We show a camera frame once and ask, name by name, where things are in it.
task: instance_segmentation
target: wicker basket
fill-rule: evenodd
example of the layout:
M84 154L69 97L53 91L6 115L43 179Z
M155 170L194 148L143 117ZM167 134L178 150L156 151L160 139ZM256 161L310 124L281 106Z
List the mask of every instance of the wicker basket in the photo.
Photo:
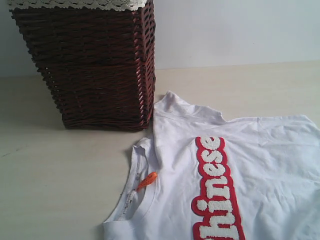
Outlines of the wicker basket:
M11 12L66 128L148 127L155 90L152 0L136 11Z

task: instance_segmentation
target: white tabletop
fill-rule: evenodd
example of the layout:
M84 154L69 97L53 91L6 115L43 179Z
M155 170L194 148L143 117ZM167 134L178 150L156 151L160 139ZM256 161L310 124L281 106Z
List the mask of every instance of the white tabletop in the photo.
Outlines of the white tabletop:
M226 120L305 114L320 126L320 61L158 70L171 90ZM102 222L147 134L66 130L41 77L0 78L0 239L103 240Z

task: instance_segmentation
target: wall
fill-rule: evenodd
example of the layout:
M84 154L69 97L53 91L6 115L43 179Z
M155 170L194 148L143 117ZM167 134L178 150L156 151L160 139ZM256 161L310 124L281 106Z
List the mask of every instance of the wall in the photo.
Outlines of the wall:
M158 69L320 59L319 0L154 2ZM35 74L3 1L0 30L0 76Z

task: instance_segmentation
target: white lace trim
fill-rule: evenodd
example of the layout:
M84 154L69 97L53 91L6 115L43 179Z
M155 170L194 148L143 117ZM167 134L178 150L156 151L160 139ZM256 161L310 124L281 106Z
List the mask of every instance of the white lace trim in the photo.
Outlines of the white lace trim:
M102 9L116 11L136 11L143 8L147 0L7 0L10 9L69 8L74 9Z

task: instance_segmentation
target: white t-shirt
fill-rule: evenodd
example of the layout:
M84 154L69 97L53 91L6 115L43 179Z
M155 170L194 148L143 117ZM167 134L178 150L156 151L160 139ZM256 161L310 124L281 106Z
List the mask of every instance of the white t-shirt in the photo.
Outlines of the white t-shirt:
M304 115L225 121L168 92L103 225L106 240L320 240L320 130Z

